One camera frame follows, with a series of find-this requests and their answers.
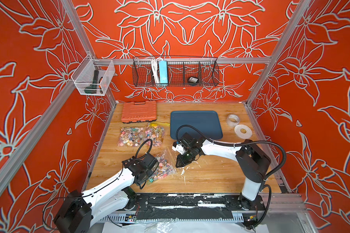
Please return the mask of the white tape roll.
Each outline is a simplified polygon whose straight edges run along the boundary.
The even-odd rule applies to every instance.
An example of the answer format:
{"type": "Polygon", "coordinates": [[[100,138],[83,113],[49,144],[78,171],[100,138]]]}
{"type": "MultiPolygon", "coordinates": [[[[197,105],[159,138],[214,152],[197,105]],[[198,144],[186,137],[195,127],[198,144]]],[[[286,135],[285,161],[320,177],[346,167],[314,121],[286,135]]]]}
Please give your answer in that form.
{"type": "Polygon", "coordinates": [[[250,139],[252,137],[252,130],[247,125],[236,125],[234,127],[234,132],[241,139],[250,139]]]}

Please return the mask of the clear acrylic box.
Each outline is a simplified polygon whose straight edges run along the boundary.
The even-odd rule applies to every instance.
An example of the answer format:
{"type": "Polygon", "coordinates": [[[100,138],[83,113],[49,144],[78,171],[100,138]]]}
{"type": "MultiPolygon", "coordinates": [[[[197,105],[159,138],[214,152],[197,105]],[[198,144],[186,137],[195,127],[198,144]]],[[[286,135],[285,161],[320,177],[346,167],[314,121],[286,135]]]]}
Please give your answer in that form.
{"type": "Polygon", "coordinates": [[[94,59],[87,54],[72,74],[73,83],[81,95],[104,96],[115,74],[115,65],[109,59],[94,59]],[[85,88],[92,84],[94,71],[99,71],[98,90],[96,94],[86,94],[85,88]]]}

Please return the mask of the orange tool case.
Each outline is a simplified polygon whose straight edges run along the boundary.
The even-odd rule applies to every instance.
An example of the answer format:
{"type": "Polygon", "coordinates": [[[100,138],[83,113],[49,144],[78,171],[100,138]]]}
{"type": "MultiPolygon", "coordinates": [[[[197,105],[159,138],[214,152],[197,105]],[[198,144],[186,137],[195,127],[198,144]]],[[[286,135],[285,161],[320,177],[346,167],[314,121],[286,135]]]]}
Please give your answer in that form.
{"type": "Polygon", "coordinates": [[[129,102],[123,104],[121,122],[152,122],[157,120],[157,102],[129,102]]]}

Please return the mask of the clear tape roll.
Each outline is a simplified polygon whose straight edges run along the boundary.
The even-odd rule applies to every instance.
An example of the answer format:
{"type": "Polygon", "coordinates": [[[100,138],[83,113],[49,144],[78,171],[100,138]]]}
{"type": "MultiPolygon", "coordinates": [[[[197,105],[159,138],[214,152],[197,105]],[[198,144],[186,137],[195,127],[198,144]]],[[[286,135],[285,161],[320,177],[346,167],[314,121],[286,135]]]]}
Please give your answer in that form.
{"type": "Polygon", "coordinates": [[[226,123],[230,127],[235,127],[240,124],[240,118],[238,115],[235,114],[229,114],[226,119],[226,123]]]}

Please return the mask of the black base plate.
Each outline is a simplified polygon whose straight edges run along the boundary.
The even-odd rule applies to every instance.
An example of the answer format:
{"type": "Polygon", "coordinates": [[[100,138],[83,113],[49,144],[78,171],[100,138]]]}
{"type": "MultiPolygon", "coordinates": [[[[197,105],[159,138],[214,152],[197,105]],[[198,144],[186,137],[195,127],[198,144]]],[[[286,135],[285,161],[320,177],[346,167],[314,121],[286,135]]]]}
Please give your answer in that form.
{"type": "Polygon", "coordinates": [[[221,193],[141,193],[134,201],[140,211],[149,209],[220,208],[226,210],[263,211],[260,196],[254,201],[242,200],[239,194],[221,193]]]}

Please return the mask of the light blue power bank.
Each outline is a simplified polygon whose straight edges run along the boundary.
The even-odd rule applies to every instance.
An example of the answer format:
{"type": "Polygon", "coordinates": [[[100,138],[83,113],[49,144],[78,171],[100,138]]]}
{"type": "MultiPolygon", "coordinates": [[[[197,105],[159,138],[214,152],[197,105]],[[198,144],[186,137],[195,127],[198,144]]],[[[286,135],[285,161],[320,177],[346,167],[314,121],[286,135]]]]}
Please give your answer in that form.
{"type": "Polygon", "coordinates": [[[167,72],[167,61],[160,60],[158,62],[158,68],[159,68],[159,81],[161,85],[167,85],[168,84],[168,72],[167,72]]]}

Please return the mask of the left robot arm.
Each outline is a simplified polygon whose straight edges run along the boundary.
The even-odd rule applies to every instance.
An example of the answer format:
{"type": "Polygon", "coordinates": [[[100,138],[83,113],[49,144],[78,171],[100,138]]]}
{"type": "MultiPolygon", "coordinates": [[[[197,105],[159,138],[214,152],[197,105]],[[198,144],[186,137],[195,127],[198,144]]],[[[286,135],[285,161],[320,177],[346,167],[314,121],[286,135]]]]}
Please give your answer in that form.
{"type": "Polygon", "coordinates": [[[144,186],[155,173],[159,162],[150,153],[140,158],[132,157],[122,161],[122,169],[101,184],[79,192],[71,192],[53,218],[56,229],[61,233],[86,233],[101,218],[132,205],[136,193],[132,184],[144,186]]]}

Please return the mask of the green black screwdriver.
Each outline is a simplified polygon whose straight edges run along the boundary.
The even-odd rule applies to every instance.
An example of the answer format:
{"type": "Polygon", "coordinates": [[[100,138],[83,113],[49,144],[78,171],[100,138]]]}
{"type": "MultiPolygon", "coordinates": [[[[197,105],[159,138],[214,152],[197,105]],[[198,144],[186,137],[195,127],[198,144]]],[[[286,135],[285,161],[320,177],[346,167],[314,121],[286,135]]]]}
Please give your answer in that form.
{"type": "Polygon", "coordinates": [[[86,94],[96,94],[97,90],[98,90],[98,76],[99,76],[99,71],[95,70],[94,71],[94,76],[92,79],[92,84],[90,84],[89,86],[87,86],[85,88],[85,93],[86,94]]]}

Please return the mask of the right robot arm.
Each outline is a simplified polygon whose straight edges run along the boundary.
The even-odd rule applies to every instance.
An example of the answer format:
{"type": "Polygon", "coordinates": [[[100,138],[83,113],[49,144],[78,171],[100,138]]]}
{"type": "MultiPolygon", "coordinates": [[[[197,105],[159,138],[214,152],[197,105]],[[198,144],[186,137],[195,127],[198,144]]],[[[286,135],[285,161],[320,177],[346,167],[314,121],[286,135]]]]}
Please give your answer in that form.
{"type": "Polygon", "coordinates": [[[254,201],[263,189],[271,164],[270,158],[256,142],[248,139],[240,145],[217,142],[204,137],[196,139],[185,133],[179,141],[173,143],[172,150],[179,153],[177,168],[189,165],[201,155],[214,155],[237,162],[245,175],[242,199],[250,202],[254,201]]]}

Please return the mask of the blue plastic tray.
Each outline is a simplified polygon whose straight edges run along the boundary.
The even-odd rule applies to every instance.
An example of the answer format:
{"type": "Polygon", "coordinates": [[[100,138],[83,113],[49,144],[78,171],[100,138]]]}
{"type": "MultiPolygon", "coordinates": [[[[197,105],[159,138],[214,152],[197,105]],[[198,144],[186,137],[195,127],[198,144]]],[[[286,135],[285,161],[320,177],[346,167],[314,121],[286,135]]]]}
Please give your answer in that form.
{"type": "Polygon", "coordinates": [[[170,118],[170,136],[176,140],[177,129],[191,125],[211,139],[222,139],[223,131],[216,111],[173,111],[170,118]]]}

